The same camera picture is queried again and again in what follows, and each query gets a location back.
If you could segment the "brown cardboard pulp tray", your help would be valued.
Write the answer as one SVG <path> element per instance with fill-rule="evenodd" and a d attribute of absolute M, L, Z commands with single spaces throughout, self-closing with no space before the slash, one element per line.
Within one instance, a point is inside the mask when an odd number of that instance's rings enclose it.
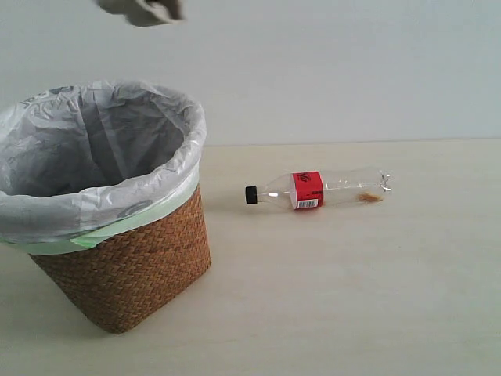
<path fill-rule="evenodd" d="M 96 0 L 95 4 L 106 13 L 124 17 L 135 27 L 155 27 L 183 19 L 178 0 Z"/>

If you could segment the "brown woven wicker trash basket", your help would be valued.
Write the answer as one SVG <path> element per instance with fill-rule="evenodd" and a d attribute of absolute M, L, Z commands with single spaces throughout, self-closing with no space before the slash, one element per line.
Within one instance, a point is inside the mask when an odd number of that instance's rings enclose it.
<path fill-rule="evenodd" d="M 201 193 L 195 190 L 165 218 L 94 248 L 31 258 L 97 327 L 130 331 L 208 271 Z"/>

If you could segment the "white plastic trash bag liner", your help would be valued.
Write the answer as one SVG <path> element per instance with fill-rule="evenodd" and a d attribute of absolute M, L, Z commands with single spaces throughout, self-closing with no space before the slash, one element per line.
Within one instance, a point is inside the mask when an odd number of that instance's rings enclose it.
<path fill-rule="evenodd" d="M 184 93 L 140 81 L 50 89 L 1 113 L 1 241 L 32 255 L 94 248 L 183 206 L 207 128 Z"/>

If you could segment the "clear bottle red label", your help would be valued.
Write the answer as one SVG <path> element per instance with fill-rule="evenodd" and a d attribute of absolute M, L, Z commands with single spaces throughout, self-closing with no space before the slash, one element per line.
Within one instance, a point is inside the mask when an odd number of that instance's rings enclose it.
<path fill-rule="evenodd" d="M 248 205 L 270 203 L 292 210 L 356 206 L 382 201 L 390 176 L 379 168 L 291 172 L 260 186 L 245 188 Z"/>

